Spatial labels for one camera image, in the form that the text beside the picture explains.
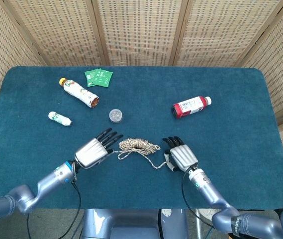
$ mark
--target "black fingertip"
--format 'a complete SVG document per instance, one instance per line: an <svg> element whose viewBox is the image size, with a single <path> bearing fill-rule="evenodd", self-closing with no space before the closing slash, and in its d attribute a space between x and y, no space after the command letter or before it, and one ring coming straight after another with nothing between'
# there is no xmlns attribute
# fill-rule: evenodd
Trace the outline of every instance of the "black fingertip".
<svg viewBox="0 0 283 239"><path fill-rule="evenodd" d="M175 139L179 142L180 145L185 144L178 136L175 136Z"/></svg>
<svg viewBox="0 0 283 239"><path fill-rule="evenodd" d="M175 146L180 146L179 142L175 138L169 137L169 139L175 144Z"/></svg>
<svg viewBox="0 0 283 239"><path fill-rule="evenodd" d="M119 135L119 136L117 136L117 137L111 139L108 143L106 143L106 144L104 145L104 147L107 149L108 147L110 147L111 145L113 145L117 140L119 140L119 139L122 138L122 137L123 137L123 135L121 134L121 135Z"/></svg>
<svg viewBox="0 0 283 239"><path fill-rule="evenodd" d="M112 130L112 128L108 128L106 129L104 132L102 132L101 134L99 134L96 139L97 140L101 140L106 134L108 134L110 131Z"/></svg>
<svg viewBox="0 0 283 239"><path fill-rule="evenodd" d="M113 133L107 135L105 138L103 138L102 140L100 140L100 143L101 143L101 144L106 143L108 140L110 140L110 139L111 139L112 137L114 137L116 134L117 134L117 132L115 131L115 132L113 132Z"/></svg>
<svg viewBox="0 0 283 239"><path fill-rule="evenodd" d="M179 169L178 167L174 167L172 171L179 172L179 171L181 171L181 169Z"/></svg>
<svg viewBox="0 0 283 239"><path fill-rule="evenodd" d="M176 147L175 144L172 143L168 138L163 138L162 140L166 142L170 148Z"/></svg>

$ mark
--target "white bottle cap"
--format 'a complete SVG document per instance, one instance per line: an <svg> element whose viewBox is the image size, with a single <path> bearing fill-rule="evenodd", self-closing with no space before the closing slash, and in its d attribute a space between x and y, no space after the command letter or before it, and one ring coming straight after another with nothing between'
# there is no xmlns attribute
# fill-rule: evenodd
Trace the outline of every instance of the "white bottle cap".
<svg viewBox="0 0 283 239"><path fill-rule="evenodd" d="M212 103L212 100L209 96L205 97L207 100L207 105L209 106Z"/></svg>

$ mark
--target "green tea bag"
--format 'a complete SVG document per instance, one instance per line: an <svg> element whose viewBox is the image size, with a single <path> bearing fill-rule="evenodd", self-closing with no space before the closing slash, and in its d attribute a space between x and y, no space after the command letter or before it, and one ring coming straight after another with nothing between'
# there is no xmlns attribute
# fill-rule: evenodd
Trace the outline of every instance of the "green tea bag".
<svg viewBox="0 0 283 239"><path fill-rule="evenodd" d="M96 70L97 69L92 71L85 71L85 76L87 79L87 87L94 86L93 78L95 77Z"/></svg>
<svg viewBox="0 0 283 239"><path fill-rule="evenodd" d="M96 86L108 87L112 76L111 71L96 69L92 83Z"/></svg>

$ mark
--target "rope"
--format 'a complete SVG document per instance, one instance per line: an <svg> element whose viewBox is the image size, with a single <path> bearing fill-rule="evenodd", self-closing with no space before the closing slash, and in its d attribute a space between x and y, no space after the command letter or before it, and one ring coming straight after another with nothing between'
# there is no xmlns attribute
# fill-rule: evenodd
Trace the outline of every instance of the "rope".
<svg viewBox="0 0 283 239"><path fill-rule="evenodd" d="M148 142L147 140L140 139L140 138L128 138L119 143L120 151L115 151L118 154L118 159L123 160L128 157L131 153L136 152L141 154L145 159L151 163L151 166L155 169L159 169L168 162L163 162L159 166L155 166L152 161L147 157L148 154L155 153L156 151L160 150L160 147Z"/></svg>

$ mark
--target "bottle cap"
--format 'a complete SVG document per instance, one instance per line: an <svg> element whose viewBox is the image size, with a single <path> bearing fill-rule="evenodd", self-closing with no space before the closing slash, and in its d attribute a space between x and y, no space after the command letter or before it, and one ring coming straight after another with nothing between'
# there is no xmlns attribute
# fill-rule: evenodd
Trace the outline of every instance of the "bottle cap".
<svg viewBox="0 0 283 239"><path fill-rule="evenodd" d="M60 85L63 86L63 84L64 84L64 82L65 82L66 80L67 80L66 78L61 78L61 79L60 79L60 82L59 82Z"/></svg>
<svg viewBox="0 0 283 239"><path fill-rule="evenodd" d="M122 121L122 112L119 109L113 109L109 113L109 118L113 123L120 123Z"/></svg>
<svg viewBox="0 0 283 239"><path fill-rule="evenodd" d="M207 100L207 105L209 106L212 103L212 100L209 96L205 97Z"/></svg>
<svg viewBox="0 0 283 239"><path fill-rule="evenodd" d="M48 113L48 118L52 119L55 114L56 112L51 111L50 113Z"/></svg>

